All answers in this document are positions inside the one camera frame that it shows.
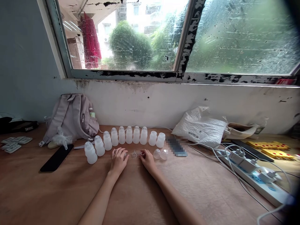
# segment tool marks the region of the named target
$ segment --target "window glass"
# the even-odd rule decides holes
[[[186,71],[289,74],[298,42],[282,0],[206,0]]]
[[[74,69],[173,70],[188,0],[58,2]]]

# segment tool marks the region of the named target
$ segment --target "gray backpack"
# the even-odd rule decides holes
[[[46,122],[47,132],[39,146],[48,144],[62,127],[64,136],[75,139],[88,139],[99,130],[97,119],[91,117],[89,108],[93,105],[84,94],[63,94],[55,104],[51,118]]]

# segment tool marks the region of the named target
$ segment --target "clear plastic bag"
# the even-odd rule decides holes
[[[65,149],[68,149],[68,144],[72,144],[72,136],[64,136],[63,130],[61,127],[57,127],[57,134],[52,138],[52,141],[58,145],[63,145]]]
[[[210,116],[209,107],[198,106],[184,113],[172,134],[215,147],[221,143],[227,125],[225,117],[215,118]]]

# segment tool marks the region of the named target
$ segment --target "power strip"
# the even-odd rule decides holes
[[[223,156],[220,157],[219,159],[221,159],[224,163],[226,163],[230,167],[228,157],[222,155],[219,151],[215,151],[216,155]],[[259,179],[258,172],[254,171],[253,173],[247,173],[244,169],[242,169],[239,165],[237,165],[233,161],[230,162],[234,171],[238,175],[240,175],[245,181],[247,181],[255,190],[257,190],[263,197],[265,197],[275,207],[279,207],[280,205],[286,202],[287,198],[291,197],[289,193],[281,189],[276,184],[265,183],[261,179]]]

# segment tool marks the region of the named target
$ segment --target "yellow foam block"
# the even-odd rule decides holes
[[[272,158],[287,158],[287,159],[294,158],[294,156],[278,150],[262,149],[262,153],[265,153],[266,155]]]
[[[255,149],[288,150],[289,146],[280,142],[246,142]]]

